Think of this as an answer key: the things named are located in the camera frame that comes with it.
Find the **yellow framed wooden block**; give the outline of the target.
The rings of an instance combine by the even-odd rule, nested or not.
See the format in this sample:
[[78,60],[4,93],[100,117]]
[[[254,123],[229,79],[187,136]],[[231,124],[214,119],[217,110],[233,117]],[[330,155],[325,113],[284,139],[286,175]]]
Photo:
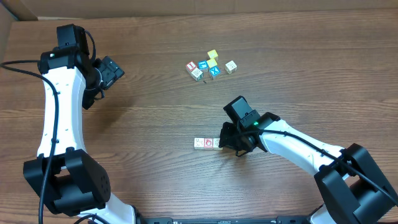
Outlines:
[[223,148],[220,147],[220,138],[213,139],[213,149],[214,150],[222,150]]

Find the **red O wooden block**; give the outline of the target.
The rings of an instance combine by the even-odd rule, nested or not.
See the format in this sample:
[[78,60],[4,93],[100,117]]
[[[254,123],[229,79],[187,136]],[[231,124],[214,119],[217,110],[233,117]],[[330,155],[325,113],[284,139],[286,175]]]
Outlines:
[[204,149],[210,150],[214,148],[214,139],[213,138],[205,138],[204,139]]

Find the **plain wooden block green side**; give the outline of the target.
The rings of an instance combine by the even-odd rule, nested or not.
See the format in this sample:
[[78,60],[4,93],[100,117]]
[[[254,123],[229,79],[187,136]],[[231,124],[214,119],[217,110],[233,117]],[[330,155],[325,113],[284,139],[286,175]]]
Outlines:
[[205,139],[204,138],[195,138],[194,139],[194,149],[200,150],[205,148]]

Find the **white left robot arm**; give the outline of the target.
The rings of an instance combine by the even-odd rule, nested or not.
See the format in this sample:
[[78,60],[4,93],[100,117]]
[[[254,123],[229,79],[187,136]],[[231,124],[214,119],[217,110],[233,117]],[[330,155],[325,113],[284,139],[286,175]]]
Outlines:
[[78,47],[44,52],[38,68],[45,78],[44,128],[36,159],[24,163],[24,178],[53,214],[135,223],[133,206],[112,193],[107,172],[86,152],[82,128],[82,110],[124,71],[110,57],[90,60]]

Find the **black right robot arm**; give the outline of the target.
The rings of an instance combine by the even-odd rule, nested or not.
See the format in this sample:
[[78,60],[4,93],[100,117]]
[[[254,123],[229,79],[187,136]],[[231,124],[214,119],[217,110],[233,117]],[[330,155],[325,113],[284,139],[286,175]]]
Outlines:
[[236,156],[255,148],[277,154],[315,179],[323,204],[306,223],[377,223],[397,206],[397,193],[368,150],[343,148],[316,140],[272,113],[225,109],[230,122],[220,132],[220,147]]

